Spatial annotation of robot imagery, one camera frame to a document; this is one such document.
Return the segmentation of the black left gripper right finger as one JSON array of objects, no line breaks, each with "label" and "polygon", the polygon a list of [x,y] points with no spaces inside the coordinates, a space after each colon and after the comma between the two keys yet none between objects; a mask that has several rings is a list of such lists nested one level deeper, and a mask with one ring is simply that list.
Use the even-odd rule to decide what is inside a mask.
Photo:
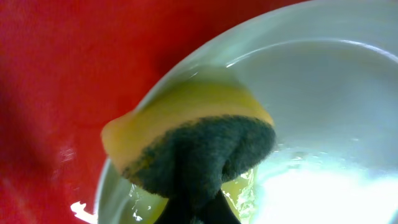
[{"label": "black left gripper right finger", "polygon": [[221,190],[202,208],[201,220],[204,224],[241,224]]}]

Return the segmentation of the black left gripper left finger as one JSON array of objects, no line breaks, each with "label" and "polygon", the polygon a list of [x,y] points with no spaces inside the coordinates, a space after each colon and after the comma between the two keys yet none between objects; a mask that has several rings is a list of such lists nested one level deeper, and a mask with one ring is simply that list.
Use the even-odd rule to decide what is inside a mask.
[{"label": "black left gripper left finger", "polygon": [[154,224],[190,224],[193,218],[189,202],[184,197],[170,198]]}]

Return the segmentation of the yellow green scrub sponge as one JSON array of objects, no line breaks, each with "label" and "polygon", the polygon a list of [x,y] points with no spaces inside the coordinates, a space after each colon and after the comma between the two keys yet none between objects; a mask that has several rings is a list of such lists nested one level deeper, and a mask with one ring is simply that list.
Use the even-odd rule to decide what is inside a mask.
[{"label": "yellow green scrub sponge", "polygon": [[184,82],[110,121],[104,150],[131,183],[201,212],[223,183],[258,165],[275,143],[273,121],[250,91]]}]

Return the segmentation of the mint green plate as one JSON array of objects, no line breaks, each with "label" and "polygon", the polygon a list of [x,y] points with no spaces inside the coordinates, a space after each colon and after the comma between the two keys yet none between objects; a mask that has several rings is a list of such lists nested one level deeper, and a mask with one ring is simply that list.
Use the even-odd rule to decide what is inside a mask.
[{"label": "mint green plate", "polygon": [[224,184],[241,223],[397,222],[397,2],[307,1],[206,43],[144,97],[212,68],[270,112],[271,155]]}]

